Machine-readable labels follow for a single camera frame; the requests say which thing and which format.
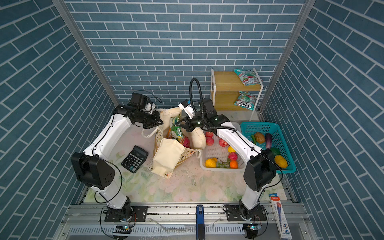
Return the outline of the green snack bag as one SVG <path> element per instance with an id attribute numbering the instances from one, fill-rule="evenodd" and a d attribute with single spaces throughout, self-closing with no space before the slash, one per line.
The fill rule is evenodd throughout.
<path id="1" fill-rule="evenodd" d="M 177 140 L 179 143 L 183 143 L 185 140 L 182 128 L 177 126 L 177 122 L 180 120 L 181 115 L 170 118 L 170 128 L 168 132 L 168 138 Z"/>

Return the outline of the pink dragon fruit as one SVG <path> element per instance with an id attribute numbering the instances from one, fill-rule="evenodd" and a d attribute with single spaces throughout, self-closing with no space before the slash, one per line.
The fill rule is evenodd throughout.
<path id="1" fill-rule="evenodd" d="M 184 141 L 182 143 L 182 145 L 186 148 L 189 148 L 190 147 L 190 140 L 188 137 L 184 137 Z"/>

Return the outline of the cream floral tote bag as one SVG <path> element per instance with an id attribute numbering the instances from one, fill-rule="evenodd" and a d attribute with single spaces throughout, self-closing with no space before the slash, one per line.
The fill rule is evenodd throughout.
<path id="1" fill-rule="evenodd" d="M 170 179 L 174 169 L 185 162 L 192 155 L 198 158 L 206 148 L 206 136 L 199 127 L 192 132 L 182 129 L 182 133 L 190 140 L 190 147 L 187 148 L 179 141 L 167 138 L 168 130 L 171 129 L 171 122 L 180 117 L 182 110 L 178 107 L 171 109 L 159 109 L 160 119 L 163 124 L 155 127 L 153 131 L 142 130 L 142 136 L 146 139 L 155 137 L 154 157 L 151 172 L 166 179 Z"/>

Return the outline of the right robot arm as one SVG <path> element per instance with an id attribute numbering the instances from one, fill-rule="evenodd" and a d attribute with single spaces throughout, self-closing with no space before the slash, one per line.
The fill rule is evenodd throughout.
<path id="1" fill-rule="evenodd" d="M 198 130 L 212 132 L 240 155 L 246 164 L 244 180 L 247 187 L 239 201 L 239 212 L 245 220 L 254 218 L 263 209 L 260 205 L 262 193 L 271 187 L 276 171 L 283 170 L 275 163 L 272 151 L 253 144 L 235 129 L 226 116 L 217 114 L 212 100 L 203 98 L 200 82 L 196 78 L 190 81 L 189 96 L 189 100 L 179 104 L 187 116 L 176 125 L 193 134 Z"/>

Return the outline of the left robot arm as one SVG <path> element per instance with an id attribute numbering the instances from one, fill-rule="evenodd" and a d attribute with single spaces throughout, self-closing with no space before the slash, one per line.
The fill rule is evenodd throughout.
<path id="1" fill-rule="evenodd" d="M 127 105 L 115 107 L 112 116 L 99 136 L 81 153 L 71 156 L 71 163 L 78 181 L 84 183 L 103 198 L 110 217 L 128 222 L 133 217 L 130 199 L 121 192 L 122 185 L 115 183 L 119 168 L 108 160 L 123 133 L 133 124 L 151 129 L 163 124 L 160 113 L 151 98 L 134 92 Z"/>

